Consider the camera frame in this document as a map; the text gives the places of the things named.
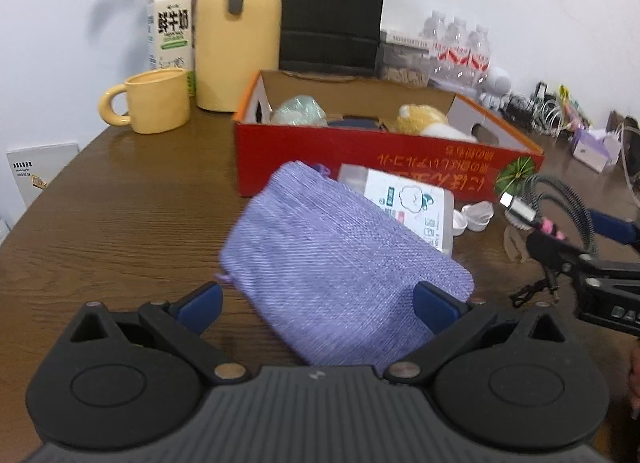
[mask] white wall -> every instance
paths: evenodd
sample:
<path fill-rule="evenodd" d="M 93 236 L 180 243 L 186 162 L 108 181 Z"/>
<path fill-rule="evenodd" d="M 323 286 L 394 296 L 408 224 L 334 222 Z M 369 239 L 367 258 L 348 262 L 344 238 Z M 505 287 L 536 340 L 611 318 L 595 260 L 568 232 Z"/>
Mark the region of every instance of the white wall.
<path fill-rule="evenodd" d="M 417 34 L 431 10 L 489 27 L 514 91 L 564 83 L 600 126 L 614 108 L 640 116 L 640 0 L 385 0 L 382 26 Z"/>
<path fill-rule="evenodd" d="M 5 151 L 77 141 L 104 128 L 103 90 L 146 68 L 146 0 L 2 0 L 0 217 L 24 211 Z M 385 0 L 383 26 L 418 33 L 431 10 L 490 28 L 515 90 L 572 90 L 588 115 L 640 115 L 640 0 Z"/>
<path fill-rule="evenodd" d="M 24 204 L 6 151 L 84 147 L 102 131 L 100 94 L 147 69 L 146 2 L 0 1 L 0 218 L 10 226 Z"/>

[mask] purple knitted cloth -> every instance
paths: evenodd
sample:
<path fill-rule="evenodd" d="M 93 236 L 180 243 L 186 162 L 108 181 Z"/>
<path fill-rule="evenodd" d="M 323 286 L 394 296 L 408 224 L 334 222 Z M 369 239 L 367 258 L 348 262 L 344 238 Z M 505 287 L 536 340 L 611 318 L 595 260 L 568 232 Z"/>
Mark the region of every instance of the purple knitted cloth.
<path fill-rule="evenodd" d="M 471 275 L 364 196 L 300 162 L 247 205 L 223 268 L 276 333 L 312 365 L 388 364 L 433 334 L 414 314 L 428 281 L 465 301 Z"/>

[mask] wooden table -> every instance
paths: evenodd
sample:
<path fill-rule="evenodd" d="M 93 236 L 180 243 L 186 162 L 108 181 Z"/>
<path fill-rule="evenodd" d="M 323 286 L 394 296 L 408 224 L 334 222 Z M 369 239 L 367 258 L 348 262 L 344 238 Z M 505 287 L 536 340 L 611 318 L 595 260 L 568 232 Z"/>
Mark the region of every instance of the wooden table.
<path fill-rule="evenodd" d="M 565 145 L 543 144 L 545 172 L 562 176 L 591 207 L 636 216 L 622 170 L 598 176 L 571 159 Z M 196 110 L 188 125 L 164 134 L 108 128 L 31 205 L 0 249 L 0 461 L 20 461 L 38 446 L 25 388 L 81 304 L 100 300 L 114 310 L 135 309 L 148 300 L 176 299 L 212 279 L 218 252 L 248 201 L 238 197 L 235 179 L 229 117 Z M 570 230 L 566 220 L 558 221 Z M 453 257 L 473 274 L 476 295 L 506 307 L 508 293 L 542 272 L 534 261 L 508 261 L 505 223 L 498 212 L 484 233 L 457 237 Z M 603 258 L 636 259 L 608 240 L 600 248 Z M 595 445 L 619 461 L 635 461 L 640 429 L 628 419 L 625 401 L 634 340 L 576 321 L 566 281 L 560 294 L 558 309 L 612 394 Z M 252 369 L 302 363 L 232 287 L 225 288 L 222 317 L 204 337 Z"/>

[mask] white cable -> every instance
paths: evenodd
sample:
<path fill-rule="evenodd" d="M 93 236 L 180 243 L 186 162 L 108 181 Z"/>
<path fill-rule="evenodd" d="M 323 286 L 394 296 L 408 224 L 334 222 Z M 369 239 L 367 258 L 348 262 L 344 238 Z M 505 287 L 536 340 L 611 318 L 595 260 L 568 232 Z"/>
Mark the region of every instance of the white cable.
<path fill-rule="evenodd" d="M 629 192 L 631 192 L 631 197 L 634 199 L 636 206 L 638 208 L 640 208 L 640 201 L 638 201 L 638 198 L 636 197 L 636 193 L 634 192 L 634 188 L 633 185 L 631 184 L 631 179 L 629 178 L 629 173 L 626 169 L 626 158 L 625 158 L 625 140 L 624 140 L 624 136 L 625 136 L 625 131 L 626 130 L 630 130 L 631 132 L 636 133 L 638 136 L 640 136 L 640 130 L 633 128 L 633 127 L 625 127 L 624 123 L 620 123 L 620 126 L 618 127 L 618 129 L 616 130 L 616 132 L 620 130 L 620 154 L 622 154 L 622 168 L 625 170 L 625 181 L 626 181 L 626 187 L 629 189 Z"/>

